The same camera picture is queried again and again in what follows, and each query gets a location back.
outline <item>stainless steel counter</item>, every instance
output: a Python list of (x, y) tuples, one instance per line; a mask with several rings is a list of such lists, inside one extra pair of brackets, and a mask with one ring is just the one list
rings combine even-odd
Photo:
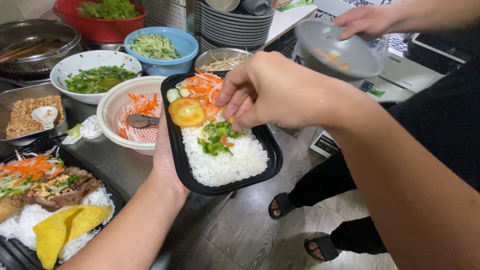
[[(96, 105), (81, 103), (67, 96), (62, 98), (69, 128), (96, 114)], [(119, 146), (104, 135), (91, 140), (84, 138), (74, 145), (63, 147), (75, 157), (86, 161), (86, 165), (96, 167), (107, 175), (108, 179), (104, 180), (120, 192), (125, 203), (135, 194), (152, 169), (152, 157)], [(0, 148), (11, 149), (4, 144)], [(207, 197), (190, 193), (152, 269), (178, 268), (228, 197), (229, 195)]]

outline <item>wood-grain floor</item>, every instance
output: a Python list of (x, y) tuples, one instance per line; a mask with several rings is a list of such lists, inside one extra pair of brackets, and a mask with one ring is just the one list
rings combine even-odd
[(368, 215), (368, 209), (355, 192), (296, 209), (279, 220), (268, 216), (268, 205), (276, 194), (289, 192), (309, 169), (325, 160), (309, 149), (315, 127), (305, 128), (298, 139), (274, 126), (272, 130), (283, 151), (282, 170), (276, 177), (232, 195), (181, 269), (395, 270), (388, 254), (342, 252), (332, 262), (318, 263), (305, 252), (304, 241), (315, 237), (317, 232), (330, 233), (347, 218)]

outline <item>hand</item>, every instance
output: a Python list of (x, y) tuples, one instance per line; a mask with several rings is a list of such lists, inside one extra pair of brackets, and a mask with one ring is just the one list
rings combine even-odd
[(160, 115), (160, 123), (158, 124), (155, 152), (153, 154), (153, 169), (148, 177), (148, 181), (163, 181), (180, 194), (186, 196), (190, 191), (180, 182), (175, 170), (165, 113), (162, 102), (162, 113)]
[(350, 38), (359, 34), (367, 41), (374, 40), (389, 30), (396, 22), (396, 11), (394, 5), (368, 5), (353, 8), (332, 21), (332, 23), (343, 27), (340, 39)]
[(265, 123), (283, 127), (329, 125), (348, 117), (363, 92), (296, 64), (278, 52), (258, 52), (225, 77), (216, 106), (236, 116), (232, 128)]

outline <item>stainless steel tray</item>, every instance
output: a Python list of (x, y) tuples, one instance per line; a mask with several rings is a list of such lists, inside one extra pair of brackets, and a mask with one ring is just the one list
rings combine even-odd
[(40, 86), (32, 86), (19, 88), (14, 90), (5, 91), (0, 94), (0, 141), (6, 141), (9, 144), (15, 146), (24, 146), (32, 143), (36, 139), (48, 136), (55, 137), (63, 134), (68, 129), (67, 116), (65, 112), (65, 106), (61, 99), (63, 108), (63, 121), (51, 130), (42, 130), (26, 134), (20, 137), (7, 139), (7, 125), (10, 121), (10, 114), (12, 112), (13, 104), (21, 99), (25, 98), (44, 98), (47, 96), (60, 96), (60, 91), (56, 89), (52, 84), (48, 83)]

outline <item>black plastic takeout container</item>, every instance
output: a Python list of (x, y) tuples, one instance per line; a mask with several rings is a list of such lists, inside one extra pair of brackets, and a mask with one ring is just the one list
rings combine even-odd
[[(226, 72), (213, 72), (220, 77), (225, 77)], [(177, 74), (168, 77), (162, 83), (162, 98), (165, 106), (165, 116), (167, 118), (168, 136), (170, 137), (170, 145), (172, 147), (173, 161), (175, 163), (175, 169), (177, 175), (184, 186), (189, 190), (205, 195), (205, 196), (217, 196), (225, 193), (229, 193), (256, 183), (266, 181), (274, 177), (282, 168), (283, 155), (280, 145), (273, 136), (270, 128), (267, 125), (259, 125), (252, 128), (253, 134), (257, 137), (264, 149), (268, 152), (269, 160), (267, 161), (267, 169), (256, 176), (252, 176), (248, 179), (243, 179), (233, 183), (221, 185), (221, 186), (206, 186), (194, 179), (192, 175), (192, 169), (188, 162), (188, 157), (185, 152), (185, 146), (183, 144), (183, 137), (179, 126), (172, 122), (170, 114), (168, 112), (167, 91), (171, 88), (175, 88), (175, 85), (186, 78), (194, 76), (195, 73)]]
[[(40, 138), (35, 142), (21, 148), (19, 152), (24, 153), (36, 153), (36, 154), (43, 154), (46, 151), (52, 149), (55, 145), (57, 145), (53, 140), (49, 138)], [(76, 166), (80, 169), (87, 170), (91, 174), (93, 174), (97, 179), (103, 181), (105, 184), (105, 189), (107, 193), (111, 194), (110, 198), (112, 199), (113, 203), (115, 204), (115, 211), (113, 212), (114, 218), (118, 212), (123, 207), (123, 199), (120, 196), (120, 193), (108, 183), (105, 182), (106, 176), (102, 174), (98, 169), (93, 166), (86, 166), (86, 162), (84, 160), (78, 160), (76, 157), (72, 156), (70, 153), (65, 151), (63, 148), (60, 147), (59, 149), (59, 157), (65, 162), (65, 166)], [(3, 160), (2, 162), (6, 164), (12, 160), (17, 160), (15, 154), (11, 155), (8, 159)], [(104, 226), (100, 224), (97, 226), (97, 229), (102, 229)], [(5, 237), (0, 236), (0, 261), (7, 269), (29, 269), (29, 270), (42, 270), (42, 263), (40, 259), (36, 256), (36, 251), (31, 250), (30, 248), (24, 246), (22, 242), (19, 240), (12, 238), (10, 240), (5, 240)], [(59, 267), (59, 263), (55, 264), (54, 269)]]

